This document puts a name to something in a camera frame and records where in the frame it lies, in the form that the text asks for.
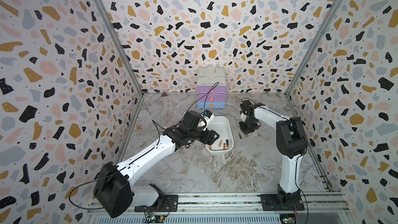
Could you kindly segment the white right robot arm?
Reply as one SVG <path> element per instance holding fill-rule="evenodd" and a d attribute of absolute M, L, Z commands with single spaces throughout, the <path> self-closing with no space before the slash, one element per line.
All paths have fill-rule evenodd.
<path fill-rule="evenodd" d="M 299 194 L 300 162 L 308 147 L 301 119 L 284 116 L 248 98 L 241 100 L 240 117 L 239 127 L 245 135 L 253 133 L 262 123 L 276 131 L 276 147 L 282 155 L 279 189 L 287 195 Z"/>

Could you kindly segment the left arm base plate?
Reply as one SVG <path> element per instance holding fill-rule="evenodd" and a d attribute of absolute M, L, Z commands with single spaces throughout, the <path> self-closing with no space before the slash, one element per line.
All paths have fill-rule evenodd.
<path fill-rule="evenodd" d="M 178 208 L 178 195 L 159 196 L 151 206 L 136 206 L 135 212 L 176 212 Z"/>

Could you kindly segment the aluminium front rail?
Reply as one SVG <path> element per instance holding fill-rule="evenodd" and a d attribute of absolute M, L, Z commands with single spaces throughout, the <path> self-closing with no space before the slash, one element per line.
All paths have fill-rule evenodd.
<path fill-rule="evenodd" d="M 303 210 L 281 210 L 262 193 L 180 193 L 169 196 L 161 210 L 139 212 L 131 207 L 111 218 L 89 211 L 91 224 L 350 224 L 345 201 L 337 192 L 306 192 Z"/>

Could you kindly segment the pastel mini drawer cabinet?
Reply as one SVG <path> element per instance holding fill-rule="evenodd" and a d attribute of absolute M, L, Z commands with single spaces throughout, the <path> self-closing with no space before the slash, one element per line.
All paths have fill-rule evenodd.
<path fill-rule="evenodd" d="M 225 68 L 198 68 L 196 90 L 199 108 L 224 108 L 228 91 Z"/>

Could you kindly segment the white plastic storage tray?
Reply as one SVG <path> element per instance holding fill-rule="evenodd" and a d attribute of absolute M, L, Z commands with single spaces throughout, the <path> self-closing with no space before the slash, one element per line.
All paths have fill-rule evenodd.
<path fill-rule="evenodd" d="M 208 124 L 209 130 L 214 130 L 219 134 L 219 138 L 211 145 L 212 150 L 209 150 L 209 145 L 206 145 L 207 151 L 211 155 L 225 155 L 232 150 L 234 147 L 234 141 L 232 137 L 232 130 L 228 119 L 224 116 L 215 116 L 214 119 Z M 229 148 L 226 148 L 226 140 L 229 140 Z"/>

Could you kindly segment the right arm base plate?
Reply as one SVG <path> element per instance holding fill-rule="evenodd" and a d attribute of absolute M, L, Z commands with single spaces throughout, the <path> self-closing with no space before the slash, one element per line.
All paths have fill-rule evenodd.
<path fill-rule="evenodd" d="M 297 194 L 262 194 L 260 202 L 264 211 L 303 211 L 305 206 Z"/>

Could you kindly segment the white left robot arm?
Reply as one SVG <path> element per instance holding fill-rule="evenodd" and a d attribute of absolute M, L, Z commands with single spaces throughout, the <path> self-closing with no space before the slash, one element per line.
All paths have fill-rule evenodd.
<path fill-rule="evenodd" d="M 164 192 L 155 184 L 136 186 L 138 179 L 163 158 L 179 148 L 199 141 L 212 145 L 220 135 L 208 129 L 214 119 L 211 111 L 185 112 L 175 125 L 158 134 L 158 139 L 135 156 L 119 162 L 109 162 L 101 168 L 94 188 L 94 196 L 112 218 L 126 212 L 130 207 L 144 210 L 160 210 L 164 204 Z"/>

